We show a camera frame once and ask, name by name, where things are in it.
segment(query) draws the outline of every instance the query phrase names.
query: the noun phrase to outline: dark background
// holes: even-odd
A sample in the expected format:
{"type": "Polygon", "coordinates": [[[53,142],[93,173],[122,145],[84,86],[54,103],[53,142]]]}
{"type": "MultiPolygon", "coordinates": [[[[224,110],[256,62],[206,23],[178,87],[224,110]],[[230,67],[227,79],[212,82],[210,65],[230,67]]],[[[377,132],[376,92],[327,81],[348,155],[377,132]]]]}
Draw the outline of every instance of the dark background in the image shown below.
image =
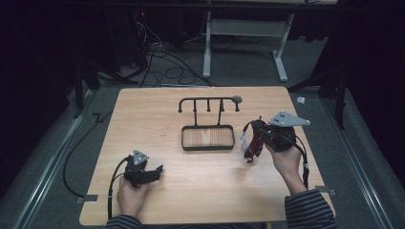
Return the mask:
{"type": "MultiPolygon", "coordinates": [[[[137,63],[136,56],[124,51],[137,48],[137,40],[131,39],[126,10],[119,14],[64,10],[53,1],[3,4],[0,10],[1,196],[41,136],[68,106],[66,96],[74,86],[77,63],[92,60],[116,72],[119,65],[137,63]]],[[[310,42],[329,38],[313,75],[343,67],[343,78],[359,112],[404,185],[401,170],[404,121],[400,111],[405,86],[405,20],[399,1],[352,0],[340,4],[371,10],[333,17],[297,13],[289,39],[305,36],[310,42]]],[[[146,16],[162,41],[177,46],[186,38],[182,32],[189,36],[197,34],[203,20],[202,13],[178,10],[147,10],[146,16]]],[[[222,13],[221,16],[268,18],[262,14],[222,13]]]]}

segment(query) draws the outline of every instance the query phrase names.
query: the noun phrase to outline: power cord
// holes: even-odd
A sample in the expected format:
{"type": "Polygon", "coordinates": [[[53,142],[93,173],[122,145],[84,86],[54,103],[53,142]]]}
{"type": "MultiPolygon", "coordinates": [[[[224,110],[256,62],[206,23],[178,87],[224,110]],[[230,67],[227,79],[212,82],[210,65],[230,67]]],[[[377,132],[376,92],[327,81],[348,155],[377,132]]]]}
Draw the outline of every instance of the power cord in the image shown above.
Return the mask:
{"type": "Polygon", "coordinates": [[[102,117],[101,119],[99,119],[96,124],[89,130],[87,131],[87,133],[76,143],[76,145],[73,147],[73,149],[69,152],[68,156],[65,159],[65,163],[63,165],[63,183],[65,185],[65,187],[68,189],[69,192],[71,192],[73,195],[77,196],[78,198],[84,198],[84,195],[79,194],[78,192],[76,192],[75,190],[73,190],[67,179],[66,179],[66,168],[69,162],[69,158],[71,157],[72,153],[75,151],[75,149],[78,147],[78,145],[87,137],[87,135],[96,127],[98,126],[99,123],[102,123],[109,115],[111,115],[113,113],[113,111],[109,112],[108,114],[106,114],[104,117],[102,117]]]}

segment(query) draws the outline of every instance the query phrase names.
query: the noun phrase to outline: metal bracket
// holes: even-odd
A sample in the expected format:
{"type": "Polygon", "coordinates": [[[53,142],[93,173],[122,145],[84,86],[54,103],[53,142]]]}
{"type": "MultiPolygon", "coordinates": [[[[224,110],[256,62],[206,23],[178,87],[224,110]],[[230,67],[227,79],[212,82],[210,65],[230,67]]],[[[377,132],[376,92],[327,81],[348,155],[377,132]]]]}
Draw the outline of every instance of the metal bracket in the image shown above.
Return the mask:
{"type": "Polygon", "coordinates": [[[309,120],[281,111],[268,121],[268,124],[279,127],[308,126],[309,120]]]}
{"type": "Polygon", "coordinates": [[[149,156],[141,153],[138,150],[134,150],[134,165],[139,165],[147,159],[149,159],[149,156]]]}

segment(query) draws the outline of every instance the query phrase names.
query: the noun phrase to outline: metal stand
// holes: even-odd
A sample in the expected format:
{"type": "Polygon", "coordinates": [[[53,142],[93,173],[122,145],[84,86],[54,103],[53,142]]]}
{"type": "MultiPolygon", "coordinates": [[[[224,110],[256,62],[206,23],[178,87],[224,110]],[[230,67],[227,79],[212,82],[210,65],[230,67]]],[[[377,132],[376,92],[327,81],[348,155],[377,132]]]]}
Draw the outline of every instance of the metal stand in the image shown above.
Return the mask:
{"type": "Polygon", "coordinates": [[[211,76],[211,34],[271,36],[281,38],[279,49],[272,51],[272,55],[280,81],[287,82],[288,78],[281,60],[281,54],[286,45],[293,18],[294,14],[291,13],[288,15],[287,21],[281,22],[212,19],[211,12],[207,12],[203,77],[209,78],[211,76]]]}

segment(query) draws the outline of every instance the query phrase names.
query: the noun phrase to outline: metal rail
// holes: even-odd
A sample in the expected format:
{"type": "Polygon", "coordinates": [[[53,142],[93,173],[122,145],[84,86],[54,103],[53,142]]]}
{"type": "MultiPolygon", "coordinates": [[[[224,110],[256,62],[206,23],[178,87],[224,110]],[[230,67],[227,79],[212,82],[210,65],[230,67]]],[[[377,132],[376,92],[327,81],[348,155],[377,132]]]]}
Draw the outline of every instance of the metal rail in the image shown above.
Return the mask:
{"type": "Polygon", "coordinates": [[[379,228],[393,228],[384,207],[381,205],[379,196],[375,191],[375,189],[373,188],[373,185],[371,184],[369,178],[367,177],[367,174],[364,171],[363,166],[359,161],[352,145],[350,144],[346,133],[340,129],[336,120],[334,119],[334,109],[331,102],[328,99],[326,100],[321,99],[321,102],[325,110],[327,111],[328,115],[330,116],[330,119],[333,123],[333,127],[339,134],[340,140],[342,141],[345,147],[345,152],[347,153],[347,156],[349,158],[349,163],[351,165],[353,175],[357,180],[358,186],[360,187],[363,193],[364,199],[369,204],[375,222],[377,223],[379,228]]]}
{"type": "MultiPolygon", "coordinates": [[[[90,90],[87,91],[86,93],[86,96],[88,95],[90,95],[91,98],[89,98],[89,102],[85,105],[83,113],[89,107],[91,100],[95,97],[95,94],[91,94],[90,90]]],[[[51,185],[53,184],[53,180],[56,177],[57,172],[59,171],[67,154],[69,153],[67,152],[69,143],[71,142],[75,134],[75,131],[82,119],[83,116],[81,114],[72,122],[70,129],[68,130],[67,134],[65,134],[56,152],[48,162],[47,167],[42,173],[41,178],[38,180],[38,183],[33,189],[29,200],[27,201],[24,209],[21,211],[20,216],[18,217],[17,221],[15,222],[12,228],[19,229],[31,227],[31,224],[35,219],[36,213],[41,207],[45,196],[48,194],[48,191],[50,190],[51,185]]]]}
{"type": "Polygon", "coordinates": [[[359,13],[367,10],[367,7],[347,7],[337,4],[284,4],[284,3],[137,3],[131,1],[118,2],[115,0],[59,0],[58,5],[66,7],[85,8],[137,8],[143,10],[199,10],[199,11],[277,11],[277,12],[317,12],[330,14],[337,13],[359,13]]]}

